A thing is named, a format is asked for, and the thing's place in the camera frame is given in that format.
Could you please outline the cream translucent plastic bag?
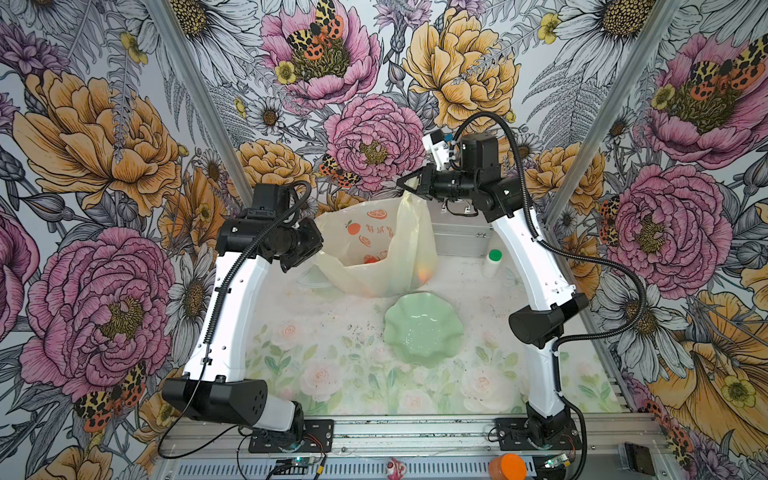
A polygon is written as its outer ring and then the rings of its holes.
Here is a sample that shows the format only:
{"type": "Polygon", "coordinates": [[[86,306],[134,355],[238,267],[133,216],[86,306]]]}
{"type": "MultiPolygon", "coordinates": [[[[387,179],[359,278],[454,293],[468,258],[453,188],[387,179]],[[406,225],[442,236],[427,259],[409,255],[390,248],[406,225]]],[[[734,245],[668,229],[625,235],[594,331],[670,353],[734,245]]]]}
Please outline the cream translucent plastic bag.
{"type": "Polygon", "coordinates": [[[316,219],[322,250],[313,257],[322,274],[346,294],[393,297],[420,288],[419,267],[437,269],[427,202],[411,193],[359,203],[316,219]],[[364,264],[373,255],[380,261],[364,264]]]}

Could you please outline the light green wavy plate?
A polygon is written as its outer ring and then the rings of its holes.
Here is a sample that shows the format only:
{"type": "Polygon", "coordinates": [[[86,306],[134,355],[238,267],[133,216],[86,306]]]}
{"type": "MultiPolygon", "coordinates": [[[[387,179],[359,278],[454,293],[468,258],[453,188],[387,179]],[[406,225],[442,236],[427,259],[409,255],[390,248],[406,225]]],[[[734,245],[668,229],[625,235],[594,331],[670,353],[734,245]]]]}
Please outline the light green wavy plate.
{"type": "Polygon", "coordinates": [[[431,292],[403,295],[384,315],[384,342],[406,364],[434,368],[460,352],[463,338],[453,305],[431,292]]]}

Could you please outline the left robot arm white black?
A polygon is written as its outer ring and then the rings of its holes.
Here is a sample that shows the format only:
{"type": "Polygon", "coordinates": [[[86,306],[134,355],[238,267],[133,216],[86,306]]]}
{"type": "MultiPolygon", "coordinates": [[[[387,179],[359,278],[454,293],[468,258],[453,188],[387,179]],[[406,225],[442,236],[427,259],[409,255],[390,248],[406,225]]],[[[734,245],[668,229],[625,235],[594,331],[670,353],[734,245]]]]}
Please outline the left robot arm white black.
{"type": "Polygon", "coordinates": [[[258,184],[250,205],[220,228],[214,287],[201,335],[182,376],[161,389],[163,400],[182,416],[300,439],[299,405],[270,393],[265,381],[247,378],[246,347],[272,264],[287,272],[322,248],[314,220],[299,214],[310,195],[306,180],[258,184]]]}

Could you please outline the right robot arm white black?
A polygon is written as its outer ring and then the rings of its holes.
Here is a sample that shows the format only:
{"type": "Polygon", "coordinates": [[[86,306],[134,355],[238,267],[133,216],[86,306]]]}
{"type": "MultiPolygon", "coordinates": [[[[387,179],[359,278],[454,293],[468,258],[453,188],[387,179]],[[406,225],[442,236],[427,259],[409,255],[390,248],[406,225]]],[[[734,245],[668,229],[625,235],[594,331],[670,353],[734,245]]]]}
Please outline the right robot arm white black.
{"type": "Polygon", "coordinates": [[[571,410],[562,399],[559,359],[553,347],[564,324],[587,305],[562,274],[553,254],[540,243],[535,211],[520,178],[505,178],[498,161],[498,141],[490,134],[472,135],[459,144],[460,164],[452,169],[447,134],[434,130],[422,139],[428,164],[398,179],[398,186],[443,203],[466,200],[499,235],[522,277],[528,303],[509,317],[515,337],[525,344],[530,392],[527,421],[521,430],[540,448],[575,430],[571,410]]]}

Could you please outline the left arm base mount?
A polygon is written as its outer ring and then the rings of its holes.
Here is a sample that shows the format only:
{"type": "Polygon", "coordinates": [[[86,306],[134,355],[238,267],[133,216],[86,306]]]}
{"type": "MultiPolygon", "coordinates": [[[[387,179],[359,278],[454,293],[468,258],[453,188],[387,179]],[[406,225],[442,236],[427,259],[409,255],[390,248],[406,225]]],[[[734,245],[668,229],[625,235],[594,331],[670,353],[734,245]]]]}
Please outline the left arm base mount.
{"type": "Polygon", "coordinates": [[[301,429],[294,425],[279,432],[256,429],[250,436],[252,454],[329,453],[333,445],[335,422],[330,419],[304,420],[301,429]]]}

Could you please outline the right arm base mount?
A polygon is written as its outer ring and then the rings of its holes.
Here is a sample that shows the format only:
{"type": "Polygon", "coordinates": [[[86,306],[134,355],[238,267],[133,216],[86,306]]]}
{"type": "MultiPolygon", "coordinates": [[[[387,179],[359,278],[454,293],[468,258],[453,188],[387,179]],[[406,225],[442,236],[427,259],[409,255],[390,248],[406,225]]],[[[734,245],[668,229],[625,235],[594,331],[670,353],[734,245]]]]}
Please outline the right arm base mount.
{"type": "Polygon", "coordinates": [[[578,450],[581,436],[573,420],[558,425],[543,424],[523,417],[502,417],[494,420],[495,435],[502,451],[578,450]]]}

